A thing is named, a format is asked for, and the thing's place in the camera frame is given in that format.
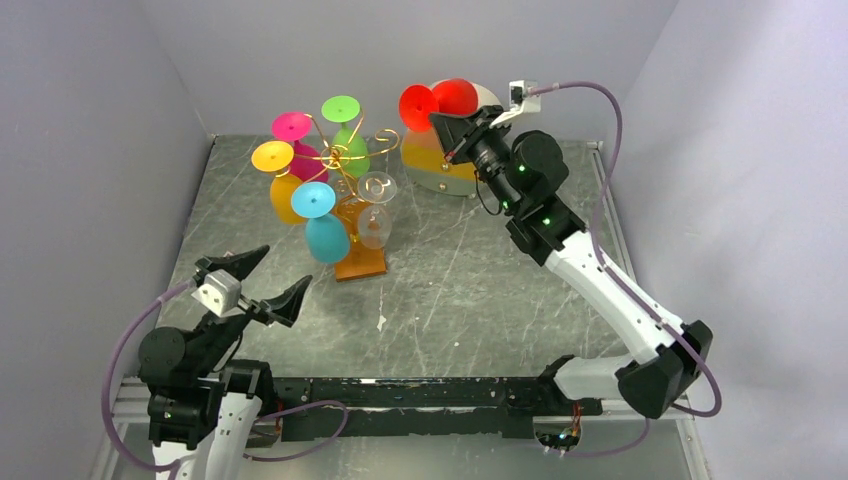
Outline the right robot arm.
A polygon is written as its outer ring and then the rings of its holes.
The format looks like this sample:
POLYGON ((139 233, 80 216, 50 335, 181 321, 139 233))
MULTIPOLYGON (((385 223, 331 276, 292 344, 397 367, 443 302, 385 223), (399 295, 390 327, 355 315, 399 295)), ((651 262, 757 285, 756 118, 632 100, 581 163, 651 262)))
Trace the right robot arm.
POLYGON ((698 363, 712 331, 660 307, 594 247, 585 222, 557 194, 569 174, 558 142, 531 130, 508 144, 508 127, 495 123, 503 112, 485 106, 467 116, 432 113, 429 121, 445 159, 472 164, 494 194, 517 248, 574 288, 627 349, 618 357, 557 362, 539 389, 542 406, 562 414, 577 400, 618 399, 644 417, 660 418, 703 374, 698 363))

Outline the orange plastic wine glass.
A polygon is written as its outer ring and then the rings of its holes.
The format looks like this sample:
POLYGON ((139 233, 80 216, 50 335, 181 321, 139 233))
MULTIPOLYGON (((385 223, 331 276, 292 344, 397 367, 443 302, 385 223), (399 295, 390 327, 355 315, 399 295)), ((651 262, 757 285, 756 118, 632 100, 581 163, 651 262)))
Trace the orange plastic wine glass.
POLYGON ((272 176, 269 188, 271 205, 285 224, 297 225, 306 221, 292 206, 293 193, 302 180, 291 172, 294 160, 293 147, 284 141, 271 140, 259 145, 251 155, 251 163, 259 172, 272 176))

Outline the red plastic wine glass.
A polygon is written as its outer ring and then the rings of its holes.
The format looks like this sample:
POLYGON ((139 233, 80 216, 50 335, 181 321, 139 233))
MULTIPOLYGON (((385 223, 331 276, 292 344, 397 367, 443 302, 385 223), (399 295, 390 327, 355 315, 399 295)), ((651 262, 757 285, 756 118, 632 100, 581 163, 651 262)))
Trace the red plastic wine glass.
POLYGON ((428 87, 408 86, 398 101, 399 117, 409 130, 424 132, 431 128, 430 115, 468 115, 478 108, 478 93, 474 85, 463 78, 451 78, 428 87))

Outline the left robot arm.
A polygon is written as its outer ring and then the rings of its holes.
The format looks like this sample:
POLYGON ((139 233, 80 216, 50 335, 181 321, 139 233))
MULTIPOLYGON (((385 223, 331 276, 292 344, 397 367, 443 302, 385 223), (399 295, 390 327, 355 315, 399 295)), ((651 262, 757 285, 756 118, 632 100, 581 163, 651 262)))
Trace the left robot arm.
POLYGON ((156 327, 141 341, 149 439, 155 458, 179 461, 179 479, 237 478, 255 420, 283 405, 267 362, 227 355, 251 323, 291 327, 298 319, 309 275, 272 298, 242 292, 269 250, 197 260, 188 285, 206 310, 199 323, 191 330, 156 327))

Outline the clear plastic wine glass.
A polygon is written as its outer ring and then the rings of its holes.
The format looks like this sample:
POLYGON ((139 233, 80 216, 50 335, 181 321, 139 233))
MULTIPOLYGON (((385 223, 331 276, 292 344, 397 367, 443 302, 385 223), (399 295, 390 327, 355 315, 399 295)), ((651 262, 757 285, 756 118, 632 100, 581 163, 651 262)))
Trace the clear plastic wine glass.
POLYGON ((382 249, 392 231, 392 218, 386 209, 398 192, 396 180, 386 172, 372 171, 358 180, 357 196, 365 203, 357 220, 357 233, 368 249, 382 249))

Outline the blue plastic wine glass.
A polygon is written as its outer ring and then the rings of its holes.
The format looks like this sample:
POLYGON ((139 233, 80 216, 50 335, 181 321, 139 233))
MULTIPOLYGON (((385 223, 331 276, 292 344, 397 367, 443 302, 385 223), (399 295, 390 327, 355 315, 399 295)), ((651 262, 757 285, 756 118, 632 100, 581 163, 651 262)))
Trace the blue plastic wine glass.
POLYGON ((324 264, 337 264, 350 251, 347 230, 333 213, 336 201, 335 190, 321 182, 304 183, 291 197, 293 211, 306 219, 304 234, 310 254, 324 264))

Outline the green plastic wine glass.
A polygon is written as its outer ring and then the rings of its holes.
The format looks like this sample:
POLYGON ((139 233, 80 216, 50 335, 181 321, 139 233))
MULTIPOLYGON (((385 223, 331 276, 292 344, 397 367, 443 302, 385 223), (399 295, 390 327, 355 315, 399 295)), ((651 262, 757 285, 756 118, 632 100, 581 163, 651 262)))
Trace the green plastic wine glass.
POLYGON ((341 154, 343 170, 354 178, 361 177, 369 170, 370 159, 364 138, 355 132, 354 121, 361 114, 359 101, 348 95, 330 97, 323 103, 321 114, 327 121, 340 126, 332 144, 341 154))

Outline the magenta plastic wine glass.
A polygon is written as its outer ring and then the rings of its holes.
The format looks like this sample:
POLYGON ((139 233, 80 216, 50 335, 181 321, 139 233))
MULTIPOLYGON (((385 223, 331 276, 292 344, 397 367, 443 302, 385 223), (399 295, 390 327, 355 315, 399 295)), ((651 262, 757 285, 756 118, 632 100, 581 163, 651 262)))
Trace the magenta plastic wine glass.
POLYGON ((290 172, 303 182, 326 183, 329 179, 328 171, 320 160, 315 160, 319 152, 303 142, 311 129, 312 120, 303 112, 282 113, 271 123, 272 135, 293 148, 290 172))

